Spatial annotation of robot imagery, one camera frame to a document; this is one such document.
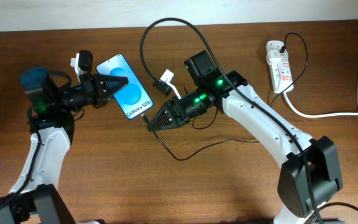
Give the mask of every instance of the power outlet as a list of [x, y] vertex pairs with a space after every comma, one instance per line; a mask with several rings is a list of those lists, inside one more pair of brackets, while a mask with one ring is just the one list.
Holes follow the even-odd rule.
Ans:
[[[280, 53], [284, 43], [279, 40], [271, 40], [266, 44], [266, 61], [270, 67], [270, 76], [274, 93], [281, 93], [285, 88], [292, 84], [290, 63], [288, 62], [288, 52]], [[293, 90], [293, 85], [285, 90], [285, 93]]]

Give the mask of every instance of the blue circle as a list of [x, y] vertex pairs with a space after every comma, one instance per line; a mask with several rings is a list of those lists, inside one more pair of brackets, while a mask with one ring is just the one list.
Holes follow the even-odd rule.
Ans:
[[[123, 68], [114, 68], [110, 71], [110, 75], [128, 77], [127, 72]], [[122, 102], [126, 105], [134, 105], [139, 102], [142, 97], [142, 91], [134, 83], [128, 83], [122, 90], [118, 91], [114, 97], [117, 102]]]

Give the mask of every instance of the wooden table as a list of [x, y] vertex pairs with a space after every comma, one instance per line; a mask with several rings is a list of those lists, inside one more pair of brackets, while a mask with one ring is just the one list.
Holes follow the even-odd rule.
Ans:
[[[291, 22], [199, 26], [223, 69], [236, 70], [265, 101], [272, 99], [265, 61], [268, 40], [283, 40], [299, 32], [309, 50], [309, 66], [289, 93], [292, 103], [309, 114], [355, 111], [358, 69], [358, 21]], [[94, 55], [94, 66], [122, 53], [155, 102], [152, 118], [170, 97], [152, 87], [139, 58], [144, 28], [50, 30], [0, 33], [0, 197], [16, 182], [30, 146], [26, 109], [30, 101], [19, 78], [28, 68], [43, 65], [70, 74], [70, 58], [83, 49]], [[145, 59], [155, 76], [169, 68], [174, 83], [195, 86], [183, 66], [203, 50], [187, 27], [159, 27], [147, 37]], [[299, 39], [288, 40], [291, 70], [303, 68], [305, 52]], [[305, 119], [282, 99], [274, 104], [285, 119], [315, 138], [329, 136], [338, 146], [344, 188], [332, 199], [358, 206], [358, 116]], [[272, 218], [282, 202], [276, 188], [280, 169], [260, 144], [229, 142], [185, 162], [173, 160], [140, 118], [128, 120], [117, 103], [87, 107], [75, 123], [73, 144], [63, 163], [59, 192], [78, 221], [103, 218], [108, 223], [218, 223]], [[196, 121], [208, 124], [214, 109]], [[253, 139], [241, 125], [223, 114], [199, 131], [190, 124], [159, 132], [178, 157], [223, 139]], [[358, 213], [330, 208], [324, 218], [358, 223]], [[32, 218], [30, 223], [37, 223]]]

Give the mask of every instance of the white wall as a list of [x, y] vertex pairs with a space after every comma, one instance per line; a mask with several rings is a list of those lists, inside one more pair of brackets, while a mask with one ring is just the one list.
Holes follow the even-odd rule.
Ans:
[[0, 31], [358, 19], [358, 0], [0, 0]]

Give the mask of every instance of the white cable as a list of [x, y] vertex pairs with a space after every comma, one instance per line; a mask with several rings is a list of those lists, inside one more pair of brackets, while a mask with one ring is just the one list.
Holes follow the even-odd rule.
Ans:
[[[330, 116], [358, 116], [358, 112], [339, 112], [339, 113], [328, 113], [328, 114], [316, 114], [316, 115], [309, 115], [299, 112], [291, 103], [290, 99], [288, 98], [286, 93], [284, 94], [284, 99], [289, 105], [289, 107], [297, 114], [305, 118], [326, 118]], [[357, 81], [357, 107], [358, 107], [358, 81]]]

